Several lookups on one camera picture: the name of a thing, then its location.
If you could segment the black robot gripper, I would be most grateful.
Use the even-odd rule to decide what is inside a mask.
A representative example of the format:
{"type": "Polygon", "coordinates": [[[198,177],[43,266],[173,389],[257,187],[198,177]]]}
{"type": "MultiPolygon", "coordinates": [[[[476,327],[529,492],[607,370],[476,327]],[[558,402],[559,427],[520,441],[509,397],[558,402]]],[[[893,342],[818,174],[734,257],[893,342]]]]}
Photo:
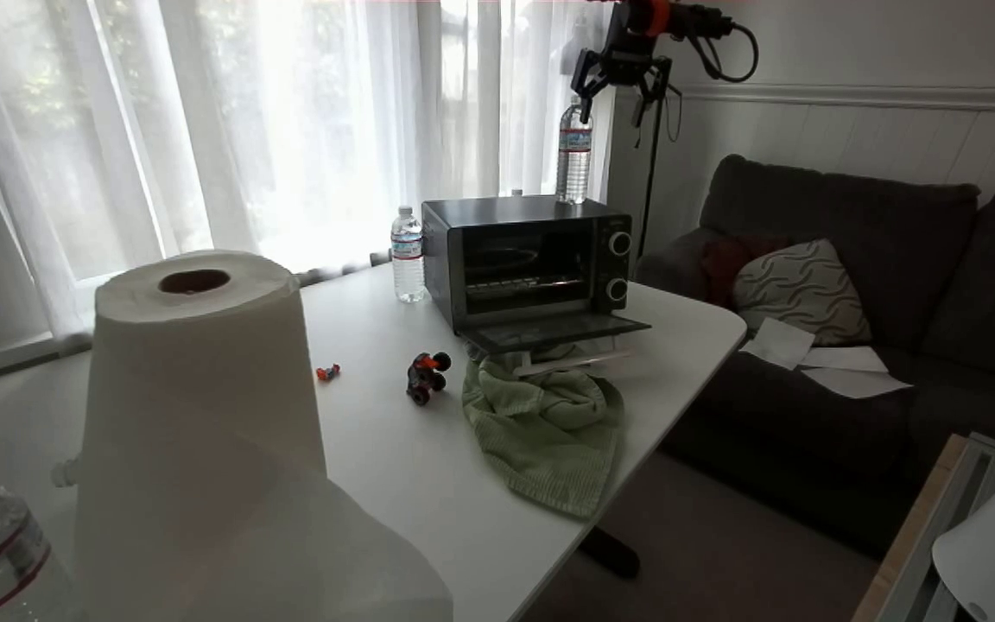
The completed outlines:
{"type": "Polygon", "coordinates": [[[606,91],[606,81],[640,81],[637,122],[666,98],[669,66],[656,52],[656,43],[633,31],[613,31],[603,47],[576,54],[570,91],[582,99],[582,122],[590,122],[590,99],[606,91]]]}

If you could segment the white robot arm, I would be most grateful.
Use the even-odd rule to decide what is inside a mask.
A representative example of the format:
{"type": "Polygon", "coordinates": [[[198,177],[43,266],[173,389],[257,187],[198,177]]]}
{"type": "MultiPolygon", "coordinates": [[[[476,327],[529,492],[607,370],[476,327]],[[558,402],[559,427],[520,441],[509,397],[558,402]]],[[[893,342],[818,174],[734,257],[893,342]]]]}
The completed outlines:
{"type": "Polygon", "coordinates": [[[570,75],[576,114],[590,119],[590,103],[606,88],[637,88],[640,114],[663,99],[669,88],[669,60],[656,52],[661,39],[688,43],[702,60],[702,69],[711,81],[729,84],[716,39],[729,39],[734,31],[750,43],[750,69],[742,73],[742,81],[750,81],[759,66],[757,33],[718,7],[683,0],[618,0],[607,18],[606,45],[576,52],[570,75]]]}

